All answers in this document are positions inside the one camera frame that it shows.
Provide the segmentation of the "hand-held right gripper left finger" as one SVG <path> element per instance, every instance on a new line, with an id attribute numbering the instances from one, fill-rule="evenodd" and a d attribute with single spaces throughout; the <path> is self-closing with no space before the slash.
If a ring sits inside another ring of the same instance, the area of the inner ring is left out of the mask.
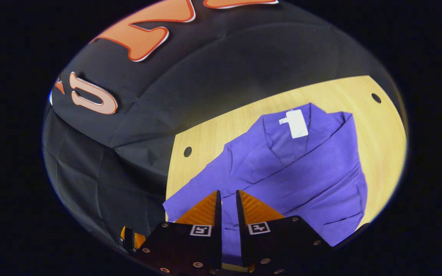
<path id="1" fill-rule="evenodd" d="M 218 190 L 175 222 L 161 222 L 136 249 L 142 265 L 166 276 L 212 276 L 221 268 L 221 197 Z"/>

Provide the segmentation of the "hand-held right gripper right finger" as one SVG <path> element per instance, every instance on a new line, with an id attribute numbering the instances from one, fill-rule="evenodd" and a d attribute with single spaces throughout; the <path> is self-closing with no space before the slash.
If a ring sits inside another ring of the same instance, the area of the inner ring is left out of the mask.
<path id="1" fill-rule="evenodd" d="M 242 263 L 251 276 L 302 276 L 333 248 L 300 216 L 236 192 Z"/>

